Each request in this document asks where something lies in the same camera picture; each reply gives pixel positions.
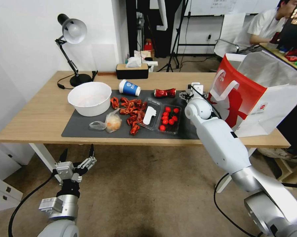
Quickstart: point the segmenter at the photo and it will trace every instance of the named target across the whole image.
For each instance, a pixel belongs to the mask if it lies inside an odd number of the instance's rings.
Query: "paper cup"
[[[119,91],[120,93],[139,96],[139,93],[141,92],[141,88],[123,79],[119,84]]]

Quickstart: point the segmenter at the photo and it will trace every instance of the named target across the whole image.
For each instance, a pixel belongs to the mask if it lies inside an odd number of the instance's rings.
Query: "lamp shade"
[[[86,37],[87,27],[81,20],[69,18],[65,14],[59,14],[57,20],[62,25],[63,36],[68,43],[77,44]]]

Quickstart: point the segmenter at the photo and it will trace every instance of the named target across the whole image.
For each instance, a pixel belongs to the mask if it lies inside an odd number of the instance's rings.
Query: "red and white paper bag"
[[[209,92],[238,137],[267,135],[297,104],[297,70],[264,52],[226,54]]]

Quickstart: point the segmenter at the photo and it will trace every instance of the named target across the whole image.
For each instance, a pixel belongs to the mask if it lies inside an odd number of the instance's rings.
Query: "shoe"
[[[257,148],[257,150],[264,156],[297,163],[297,155],[292,155],[282,148]]]

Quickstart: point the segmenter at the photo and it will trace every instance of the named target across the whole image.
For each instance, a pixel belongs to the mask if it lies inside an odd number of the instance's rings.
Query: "whiteboard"
[[[222,15],[260,13],[276,8],[279,0],[188,0],[185,16],[191,4],[191,15]]]

